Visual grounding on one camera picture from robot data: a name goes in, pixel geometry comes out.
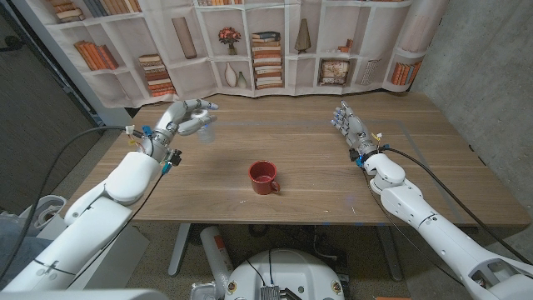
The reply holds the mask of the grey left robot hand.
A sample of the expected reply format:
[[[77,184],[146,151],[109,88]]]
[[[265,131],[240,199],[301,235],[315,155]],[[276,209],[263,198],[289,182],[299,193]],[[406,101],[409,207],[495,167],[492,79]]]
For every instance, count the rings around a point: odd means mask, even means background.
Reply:
[[[217,120],[210,115],[210,110],[219,107],[214,102],[204,99],[177,101],[170,105],[157,121],[152,131],[152,137],[142,141],[146,155],[159,163],[167,156],[172,139],[178,134],[189,136],[202,127]]]

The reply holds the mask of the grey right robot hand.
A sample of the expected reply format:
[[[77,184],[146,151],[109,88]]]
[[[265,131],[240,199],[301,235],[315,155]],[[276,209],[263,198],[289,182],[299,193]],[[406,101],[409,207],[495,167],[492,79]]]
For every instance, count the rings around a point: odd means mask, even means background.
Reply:
[[[350,149],[356,150],[360,156],[378,153],[366,125],[345,101],[341,101],[341,106],[334,111],[331,124],[346,139]]]

